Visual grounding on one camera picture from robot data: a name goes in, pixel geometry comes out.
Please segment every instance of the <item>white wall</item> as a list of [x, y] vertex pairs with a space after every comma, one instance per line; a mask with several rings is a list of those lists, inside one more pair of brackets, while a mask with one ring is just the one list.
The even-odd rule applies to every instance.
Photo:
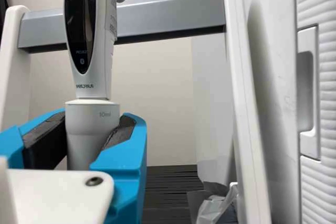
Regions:
[[[62, 8], [63, 0], [9, 0], [31, 10]], [[190, 38], [116, 46], [112, 100], [148, 124], [148, 165], [195, 164]], [[68, 53], [33, 55], [29, 116], [75, 98]]]

